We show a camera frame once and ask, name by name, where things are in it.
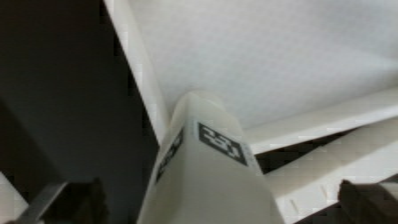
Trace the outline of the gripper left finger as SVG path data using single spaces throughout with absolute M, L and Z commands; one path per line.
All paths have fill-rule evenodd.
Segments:
M 108 206 L 100 179 L 52 183 L 11 224 L 108 224 Z

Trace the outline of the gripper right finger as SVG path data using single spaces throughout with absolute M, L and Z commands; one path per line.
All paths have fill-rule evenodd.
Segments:
M 398 183 L 341 182 L 338 200 L 354 224 L 398 224 Z

